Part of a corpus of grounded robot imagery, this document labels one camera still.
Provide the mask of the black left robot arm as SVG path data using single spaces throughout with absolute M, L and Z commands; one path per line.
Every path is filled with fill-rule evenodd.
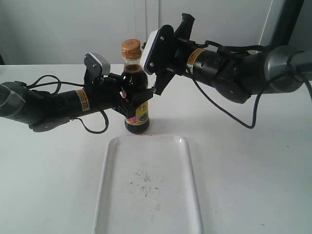
M 40 133 L 99 112 L 105 120 L 104 129 L 98 132 L 102 134 L 109 127 L 105 110 L 113 109 L 126 118 L 134 117 L 139 105 L 153 97 L 152 89 L 137 84 L 130 89 L 130 96 L 123 98 L 120 93 L 126 90 L 126 86 L 122 77 L 113 73 L 104 76 L 86 72 L 80 89 L 63 93 L 60 92 L 63 82 L 56 76 L 53 78 L 57 86 L 53 93 L 38 90 L 41 86 L 39 79 L 31 85 L 21 81 L 2 83 L 0 116 L 25 123 Z

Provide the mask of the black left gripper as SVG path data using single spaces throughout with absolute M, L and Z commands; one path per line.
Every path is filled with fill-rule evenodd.
M 130 97 L 123 97 L 120 94 L 121 80 L 121 75 L 114 73 L 110 73 L 107 77 L 96 77 L 90 72 L 86 72 L 83 89 L 90 105 L 90 110 L 87 113 L 114 109 L 125 117 L 134 117 L 137 108 L 154 95 L 154 90 L 149 88 L 134 92 Z

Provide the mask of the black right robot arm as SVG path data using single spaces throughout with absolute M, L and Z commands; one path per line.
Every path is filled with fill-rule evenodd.
M 156 75 L 160 95 L 176 75 L 186 76 L 216 89 L 226 99 L 244 103 L 259 93 L 297 90 L 312 78 L 312 54 L 284 46 L 224 46 L 190 39 L 194 17 L 182 14 L 177 29 L 164 25 L 148 39 L 148 66 Z

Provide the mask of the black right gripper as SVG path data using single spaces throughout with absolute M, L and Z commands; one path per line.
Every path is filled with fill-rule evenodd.
M 161 65 L 154 83 L 156 95 L 162 94 L 175 75 L 182 76 L 187 73 L 187 59 L 195 45 L 195 42 L 190 40 L 194 21 L 192 15 L 182 13 L 182 21 L 176 30 L 168 24 L 161 27 L 163 30 L 160 38 L 162 41 L 159 41 Z

